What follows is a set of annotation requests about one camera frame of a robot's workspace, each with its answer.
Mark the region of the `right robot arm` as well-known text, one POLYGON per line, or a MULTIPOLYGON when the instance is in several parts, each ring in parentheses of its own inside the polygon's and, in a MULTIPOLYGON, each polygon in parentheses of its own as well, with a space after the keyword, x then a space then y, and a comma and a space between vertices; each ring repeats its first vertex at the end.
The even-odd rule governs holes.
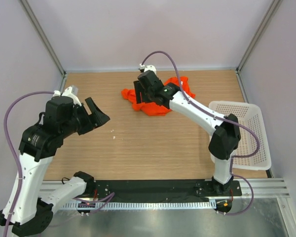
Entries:
POLYGON ((137 103, 155 103, 186 116, 211 137, 209 152, 214 157, 215 169, 212 177, 212 189, 219 196, 230 190, 231 157, 235 154, 241 139, 238 126, 226 122, 238 122, 235 115, 224 116, 197 102, 174 83, 164 85, 152 70, 140 70, 141 74, 134 81, 137 103))

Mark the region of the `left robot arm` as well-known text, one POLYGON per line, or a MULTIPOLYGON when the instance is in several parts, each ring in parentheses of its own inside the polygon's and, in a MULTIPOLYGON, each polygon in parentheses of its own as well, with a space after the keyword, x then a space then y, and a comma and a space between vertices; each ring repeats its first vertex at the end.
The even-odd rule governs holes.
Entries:
POLYGON ((11 227, 17 237, 42 233, 53 215, 69 200, 94 194, 94 177, 76 172, 60 188, 39 196, 45 173, 64 139, 72 134, 83 135, 110 120, 92 98, 78 104, 70 96, 55 96, 46 102, 38 121, 22 134, 17 176, 7 205, 0 210, 0 225, 11 227))

